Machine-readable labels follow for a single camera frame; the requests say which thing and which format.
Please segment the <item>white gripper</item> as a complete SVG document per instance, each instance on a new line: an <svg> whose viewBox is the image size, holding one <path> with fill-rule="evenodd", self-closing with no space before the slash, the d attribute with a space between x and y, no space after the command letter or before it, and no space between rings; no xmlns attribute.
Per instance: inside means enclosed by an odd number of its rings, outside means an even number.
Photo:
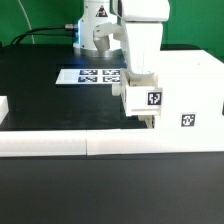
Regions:
<svg viewBox="0 0 224 224"><path fill-rule="evenodd" d="M122 16L120 42L132 76L151 75L159 61L164 17L159 14Z"/></svg>

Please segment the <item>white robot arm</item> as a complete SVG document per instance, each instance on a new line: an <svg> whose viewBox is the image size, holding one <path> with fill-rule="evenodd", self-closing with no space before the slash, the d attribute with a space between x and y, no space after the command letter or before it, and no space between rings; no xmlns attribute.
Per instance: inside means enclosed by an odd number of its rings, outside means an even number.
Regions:
<svg viewBox="0 0 224 224"><path fill-rule="evenodd" d="M84 0L74 50L94 57L122 52L132 76L151 75L169 14L169 0Z"/></svg>

